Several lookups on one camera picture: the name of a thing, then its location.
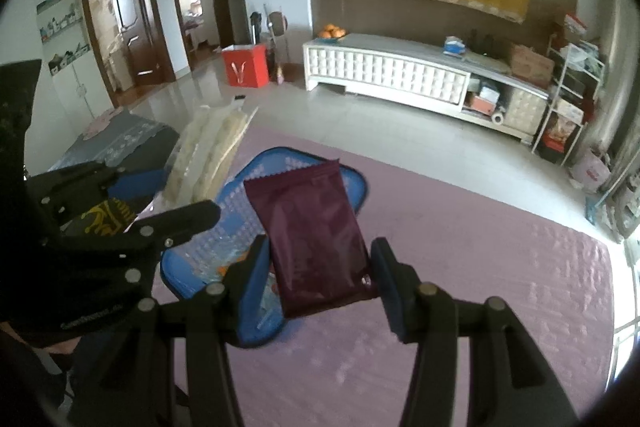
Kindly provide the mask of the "white TV cabinet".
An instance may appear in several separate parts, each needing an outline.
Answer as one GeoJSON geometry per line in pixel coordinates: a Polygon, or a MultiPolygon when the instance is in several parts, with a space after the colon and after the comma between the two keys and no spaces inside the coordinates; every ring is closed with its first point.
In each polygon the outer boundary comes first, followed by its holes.
{"type": "Polygon", "coordinates": [[[533,144],[549,95],[511,76],[506,65],[437,46],[349,34],[303,46],[305,88],[320,83],[347,93],[454,117],[533,144]]]}

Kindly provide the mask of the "blue tissue box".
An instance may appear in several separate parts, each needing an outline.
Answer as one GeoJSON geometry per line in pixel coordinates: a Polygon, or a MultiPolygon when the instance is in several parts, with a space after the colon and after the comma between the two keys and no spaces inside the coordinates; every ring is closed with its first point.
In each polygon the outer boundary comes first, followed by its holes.
{"type": "Polygon", "coordinates": [[[456,36],[447,36],[442,46],[442,52],[452,56],[462,56],[466,52],[464,41],[456,36]]]}

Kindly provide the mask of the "pink shopping bag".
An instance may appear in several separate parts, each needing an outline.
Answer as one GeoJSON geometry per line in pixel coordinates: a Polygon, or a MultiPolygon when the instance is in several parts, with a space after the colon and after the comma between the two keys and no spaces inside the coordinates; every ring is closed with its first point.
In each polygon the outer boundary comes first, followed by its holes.
{"type": "Polygon", "coordinates": [[[611,170],[601,155],[586,150],[570,167],[572,178],[588,193],[596,193],[608,181],[611,170]]]}

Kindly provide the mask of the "white cracker pack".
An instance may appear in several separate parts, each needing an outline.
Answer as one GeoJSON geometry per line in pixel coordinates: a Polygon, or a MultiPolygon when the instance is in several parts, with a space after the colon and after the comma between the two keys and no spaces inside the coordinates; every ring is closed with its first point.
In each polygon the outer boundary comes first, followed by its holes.
{"type": "Polygon", "coordinates": [[[195,111],[165,165],[163,209],[217,197],[256,113],[256,108],[245,107],[244,95],[226,105],[203,105],[195,111]]]}

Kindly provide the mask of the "red paper bag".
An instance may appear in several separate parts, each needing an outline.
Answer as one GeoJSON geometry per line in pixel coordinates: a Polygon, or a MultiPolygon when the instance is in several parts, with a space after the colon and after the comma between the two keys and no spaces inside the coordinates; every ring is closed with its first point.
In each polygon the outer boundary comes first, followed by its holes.
{"type": "Polygon", "coordinates": [[[230,86],[262,88],[269,83],[266,47],[263,44],[235,44],[221,50],[230,86]]]}

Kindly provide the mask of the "dark sofa with lace cover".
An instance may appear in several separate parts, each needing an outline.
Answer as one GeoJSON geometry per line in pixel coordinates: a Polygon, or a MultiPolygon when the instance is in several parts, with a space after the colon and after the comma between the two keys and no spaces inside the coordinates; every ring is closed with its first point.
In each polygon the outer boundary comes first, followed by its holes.
{"type": "MultiPolygon", "coordinates": [[[[95,120],[50,169],[97,161],[107,167],[126,171],[165,170],[178,139],[179,133],[167,124],[123,109],[95,120]]],[[[122,233],[153,198],[120,200],[108,196],[106,190],[104,199],[74,218],[66,233],[97,236],[122,233]]]]}

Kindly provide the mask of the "white metal shelf rack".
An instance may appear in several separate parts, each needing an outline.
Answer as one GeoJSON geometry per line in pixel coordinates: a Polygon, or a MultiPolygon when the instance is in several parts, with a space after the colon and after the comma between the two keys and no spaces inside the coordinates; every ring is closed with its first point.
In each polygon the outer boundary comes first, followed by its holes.
{"type": "Polygon", "coordinates": [[[594,118],[606,66],[595,44],[584,40],[568,42],[555,34],[549,38],[547,56],[554,69],[547,107],[532,152],[554,165],[564,166],[594,118]]]}

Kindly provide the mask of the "cardboard box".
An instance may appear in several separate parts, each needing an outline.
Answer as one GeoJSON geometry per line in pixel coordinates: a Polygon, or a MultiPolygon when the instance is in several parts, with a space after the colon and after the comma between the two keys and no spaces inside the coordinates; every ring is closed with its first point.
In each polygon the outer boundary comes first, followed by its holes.
{"type": "Polygon", "coordinates": [[[509,66],[512,75],[540,89],[547,89],[552,80],[554,62],[520,44],[511,44],[509,66]]]}

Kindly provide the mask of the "blue plastic basket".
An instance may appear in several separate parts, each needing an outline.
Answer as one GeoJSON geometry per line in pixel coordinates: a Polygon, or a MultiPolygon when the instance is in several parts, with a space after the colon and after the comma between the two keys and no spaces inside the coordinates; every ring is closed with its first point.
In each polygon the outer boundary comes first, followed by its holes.
{"type": "MultiPolygon", "coordinates": [[[[306,168],[321,164],[324,159],[294,150],[289,147],[273,147],[255,156],[238,174],[226,183],[217,198],[216,204],[221,210],[221,216],[213,229],[224,230],[238,239],[245,239],[248,246],[252,245],[256,236],[264,233],[259,219],[248,201],[244,182],[248,179],[271,176],[285,171],[306,168]]],[[[172,250],[165,251],[160,262],[160,277],[168,289],[179,299],[189,299],[214,282],[205,282],[194,275],[189,265],[172,250]]],[[[273,269],[269,268],[268,286],[262,297],[262,307],[272,307],[272,338],[282,331],[285,326],[280,298],[277,292],[276,277],[273,269]]]]}

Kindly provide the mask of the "bowl of oranges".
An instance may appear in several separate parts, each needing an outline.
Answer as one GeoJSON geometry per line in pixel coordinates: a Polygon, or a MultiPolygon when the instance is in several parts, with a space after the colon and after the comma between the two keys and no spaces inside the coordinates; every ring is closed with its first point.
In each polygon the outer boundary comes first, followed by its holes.
{"type": "Polygon", "coordinates": [[[347,31],[340,26],[327,24],[318,32],[318,38],[324,42],[337,42],[347,35],[347,31]]]}

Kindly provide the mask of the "maroon snack packet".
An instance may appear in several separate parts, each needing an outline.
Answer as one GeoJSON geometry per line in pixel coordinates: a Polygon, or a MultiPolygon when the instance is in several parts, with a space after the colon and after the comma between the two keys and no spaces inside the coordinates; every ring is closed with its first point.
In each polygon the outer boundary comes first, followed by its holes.
{"type": "Polygon", "coordinates": [[[338,161],[249,179],[244,187],[270,242],[287,319],[375,297],[338,161]]]}

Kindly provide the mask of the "brown wooden door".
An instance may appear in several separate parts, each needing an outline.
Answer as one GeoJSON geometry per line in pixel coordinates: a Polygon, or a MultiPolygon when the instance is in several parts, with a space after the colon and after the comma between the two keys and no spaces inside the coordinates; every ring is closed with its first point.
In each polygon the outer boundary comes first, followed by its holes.
{"type": "Polygon", "coordinates": [[[122,47],[136,86],[155,86],[162,82],[160,61],[151,37],[143,0],[113,0],[122,47]]]}

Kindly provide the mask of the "light blue striped snack bag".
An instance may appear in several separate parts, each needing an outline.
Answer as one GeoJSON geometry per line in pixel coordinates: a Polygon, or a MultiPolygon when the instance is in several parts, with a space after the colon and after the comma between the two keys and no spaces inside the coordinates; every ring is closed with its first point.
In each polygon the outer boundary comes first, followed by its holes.
{"type": "Polygon", "coordinates": [[[172,251],[184,260],[196,277],[205,282],[220,282],[230,265],[245,258],[248,251],[245,239],[213,229],[196,234],[172,251]]]}

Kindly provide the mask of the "tall silver air conditioner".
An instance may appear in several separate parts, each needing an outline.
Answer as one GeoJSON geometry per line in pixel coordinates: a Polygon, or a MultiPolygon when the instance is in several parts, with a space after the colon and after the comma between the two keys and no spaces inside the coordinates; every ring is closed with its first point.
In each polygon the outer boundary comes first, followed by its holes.
{"type": "Polygon", "coordinates": [[[582,134],[582,147],[607,150],[623,121],[639,60],[639,5],[636,0],[603,0],[600,52],[605,58],[596,111],[582,134]]]}

